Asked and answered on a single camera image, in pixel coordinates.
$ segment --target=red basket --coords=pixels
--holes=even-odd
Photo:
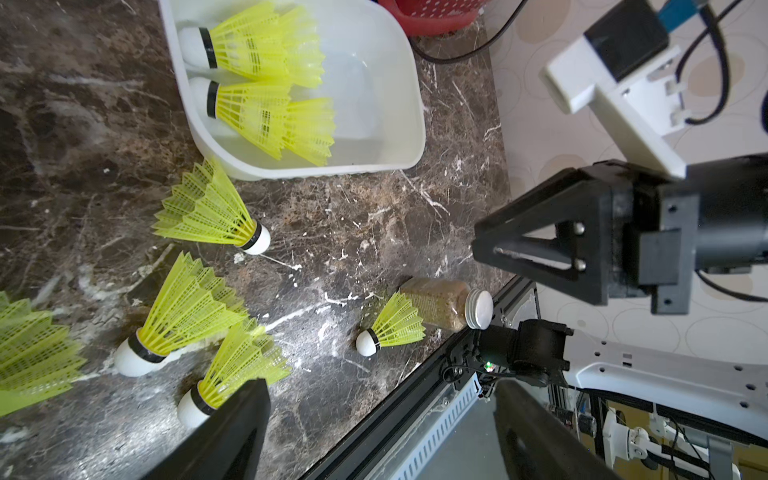
[[[471,25],[486,0],[379,0],[409,37],[434,36]]]

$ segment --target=white mounting bracket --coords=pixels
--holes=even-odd
[[[582,35],[541,70],[541,80],[555,104],[566,114],[589,105],[627,161],[685,178],[686,164],[662,136],[685,127],[674,75],[651,80],[680,54],[669,47],[619,82]]]

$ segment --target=black band on shuttlecock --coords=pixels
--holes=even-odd
[[[194,405],[204,414],[211,416],[216,412],[216,409],[210,405],[208,405],[205,400],[203,400],[203,396],[200,394],[200,389],[197,388],[197,384],[195,383],[192,387],[192,390],[190,390],[190,397],[192,397],[192,402],[194,402]]]
[[[261,223],[257,222],[256,223],[256,231],[253,232],[253,236],[250,238],[250,240],[248,240],[245,243],[245,245],[243,245],[240,248],[243,249],[243,250],[248,250],[249,248],[251,248],[256,243],[256,240],[259,240],[259,237],[261,237]]]
[[[151,352],[144,344],[139,340],[139,331],[128,337],[128,346],[134,351],[142,360],[146,360],[149,363],[160,363],[165,360],[165,356],[158,355],[155,352]]]
[[[211,80],[208,84],[208,97],[205,102],[205,109],[208,116],[216,118],[216,97],[219,95],[219,82]]]
[[[368,334],[373,339],[373,344],[376,345],[376,352],[382,349],[382,344],[379,343],[379,337],[376,336],[376,332],[373,331],[373,329],[368,329]]]
[[[200,27],[200,37],[203,38],[203,46],[205,47],[205,55],[208,56],[208,66],[211,68],[218,68],[216,63],[216,52],[214,51],[214,42],[210,39],[210,32],[205,27]]]

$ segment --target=jar lid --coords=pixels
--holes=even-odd
[[[467,325],[476,330],[485,330],[493,318],[493,297],[485,290],[473,289],[467,295],[464,307]]]

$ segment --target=glass jar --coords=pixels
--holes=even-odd
[[[425,323],[458,332],[486,329],[493,317],[493,297],[459,280],[412,278],[400,287]]]

